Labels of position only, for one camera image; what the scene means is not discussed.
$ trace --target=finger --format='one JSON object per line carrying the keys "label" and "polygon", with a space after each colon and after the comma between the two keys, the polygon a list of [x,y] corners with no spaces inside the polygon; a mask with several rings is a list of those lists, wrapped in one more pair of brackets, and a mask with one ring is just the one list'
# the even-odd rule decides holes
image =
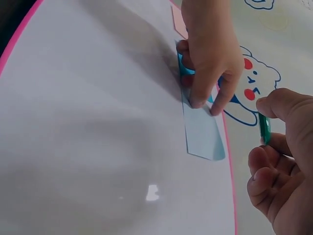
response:
{"label": "finger", "polygon": [[234,96],[240,76],[241,73],[238,73],[236,75],[223,75],[223,79],[220,85],[220,91],[211,108],[211,114],[213,116],[218,115]]}
{"label": "finger", "polygon": [[190,88],[192,86],[193,81],[194,75],[185,75],[181,78],[181,84],[186,88]]}
{"label": "finger", "polygon": [[193,108],[201,108],[206,103],[221,74],[222,70],[216,67],[196,68],[189,97],[190,104]]}
{"label": "finger", "polygon": [[271,92],[267,97],[258,99],[256,107],[261,114],[269,118],[286,121],[288,115],[295,111],[300,103],[307,100],[311,101],[312,97],[280,88]]}
{"label": "finger", "polygon": [[264,215],[267,215],[271,202],[277,194],[277,191],[271,188],[273,180],[272,170],[264,167],[259,169],[247,184],[251,203]]}
{"label": "finger", "polygon": [[266,154],[268,155],[269,163],[275,168],[279,173],[293,176],[294,174],[300,172],[300,169],[294,159],[290,159],[279,152],[277,152],[273,147],[266,145],[261,146]]}
{"label": "finger", "polygon": [[181,60],[181,62],[187,69],[195,70],[195,66],[194,66],[194,64],[191,61],[189,51],[184,51],[182,53],[182,60]]}
{"label": "finger", "polygon": [[281,154],[292,157],[292,153],[290,152],[287,144],[286,136],[283,134],[271,133],[269,146],[273,147]]}
{"label": "finger", "polygon": [[261,147],[252,149],[249,153],[248,166],[252,176],[261,168],[270,168],[266,151]]}
{"label": "finger", "polygon": [[184,51],[189,50],[189,44],[187,40],[180,40],[176,45],[176,50],[179,54],[183,54]]}

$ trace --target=red cheek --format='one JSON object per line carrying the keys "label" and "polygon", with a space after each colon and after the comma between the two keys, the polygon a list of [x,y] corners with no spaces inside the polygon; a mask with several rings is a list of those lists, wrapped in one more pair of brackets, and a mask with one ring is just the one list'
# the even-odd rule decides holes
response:
{"label": "red cheek", "polygon": [[250,70],[253,68],[253,64],[250,60],[248,60],[247,58],[244,59],[245,60],[245,69],[246,70]]}
{"label": "red cheek", "polygon": [[251,89],[245,89],[245,97],[246,97],[248,100],[254,100],[254,99],[255,99],[255,94],[254,94],[253,90],[251,90]]}

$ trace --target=child's hand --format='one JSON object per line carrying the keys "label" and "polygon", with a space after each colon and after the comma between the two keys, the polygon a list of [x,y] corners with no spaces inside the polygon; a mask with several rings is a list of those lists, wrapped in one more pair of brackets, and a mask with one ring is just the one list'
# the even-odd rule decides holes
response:
{"label": "child's hand", "polygon": [[244,59],[233,30],[229,0],[183,0],[181,12],[188,29],[188,41],[177,46],[184,65],[196,73],[182,78],[191,87],[190,103],[202,107],[223,75],[220,92],[211,114],[219,114],[235,93]]}

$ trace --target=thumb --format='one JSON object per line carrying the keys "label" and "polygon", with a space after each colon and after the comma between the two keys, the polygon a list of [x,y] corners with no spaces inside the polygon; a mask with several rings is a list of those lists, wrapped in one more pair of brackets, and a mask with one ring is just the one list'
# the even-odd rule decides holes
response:
{"label": "thumb", "polygon": [[196,68],[189,97],[190,104],[194,109],[201,108],[206,103],[222,73],[217,68]]}
{"label": "thumb", "polygon": [[313,179],[313,97],[281,88],[257,101],[257,109],[286,123],[287,144],[301,171]]}

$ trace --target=dark floor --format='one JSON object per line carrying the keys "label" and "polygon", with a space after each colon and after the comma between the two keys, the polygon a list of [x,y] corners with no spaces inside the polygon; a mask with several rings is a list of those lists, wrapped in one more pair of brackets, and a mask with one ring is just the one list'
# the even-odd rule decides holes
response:
{"label": "dark floor", "polygon": [[0,55],[36,0],[0,0]]}

